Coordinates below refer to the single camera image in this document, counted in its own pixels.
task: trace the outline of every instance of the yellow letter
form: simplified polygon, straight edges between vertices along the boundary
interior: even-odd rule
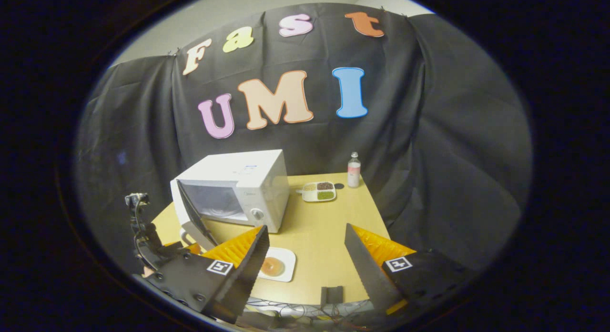
[[[187,66],[184,68],[183,75],[192,73],[193,70],[197,69],[197,67],[199,66],[197,60],[201,60],[203,58],[205,48],[207,48],[211,44],[212,39],[208,39],[187,51]]]
[[[266,126],[267,121],[261,117],[261,110],[274,124],[279,123],[284,104],[287,123],[302,123],[314,118],[314,114],[307,109],[303,81],[307,77],[305,71],[296,70],[284,73],[277,83],[275,94],[261,82],[261,80],[247,80],[237,86],[246,96],[248,115],[250,121],[246,124],[249,130],[257,130]]]
[[[224,52],[231,52],[237,48],[244,48],[254,41],[254,38],[252,37],[252,28],[238,28],[227,35],[227,40],[228,41],[223,46]]]

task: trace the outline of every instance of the microwave knob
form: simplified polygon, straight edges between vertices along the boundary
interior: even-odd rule
[[[263,214],[262,210],[260,210],[260,209],[256,209],[256,208],[251,209],[251,210],[250,210],[250,213],[252,213],[252,215],[254,216],[254,218],[255,218],[255,219],[257,219],[258,221],[259,221],[260,219],[263,219],[263,217],[265,216],[265,214]]]

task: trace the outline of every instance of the yellow tabletop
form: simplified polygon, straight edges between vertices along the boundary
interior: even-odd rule
[[[327,202],[305,202],[296,189],[305,183],[343,183],[337,198]],[[320,304],[322,287],[344,287],[344,302],[368,299],[349,253],[344,245],[345,225],[351,223],[389,238],[386,227],[362,177],[358,188],[348,187],[347,173],[288,176],[290,197],[279,233],[270,233],[272,247],[287,248],[296,255],[291,282],[258,278],[250,294],[258,299],[285,303]],[[180,225],[174,203],[154,219],[162,243],[180,240]],[[252,226],[205,221],[221,243],[242,234]]]

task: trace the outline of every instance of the white plate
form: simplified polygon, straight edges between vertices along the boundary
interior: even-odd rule
[[[292,281],[292,274],[295,271],[296,256],[295,253],[288,250],[287,248],[269,247],[265,258],[273,257],[281,260],[284,263],[284,272],[279,276],[267,276],[262,271],[259,271],[260,278],[266,278],[268,280],[290,282]]]

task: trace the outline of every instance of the white wall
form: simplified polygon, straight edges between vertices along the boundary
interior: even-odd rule
[[[360,4],[411,16],[429,11],[409,0],[196,0],[155,24],[123,50],[113,65],[141,57],[176,52],[194,39],[240,17],[293,4]]]

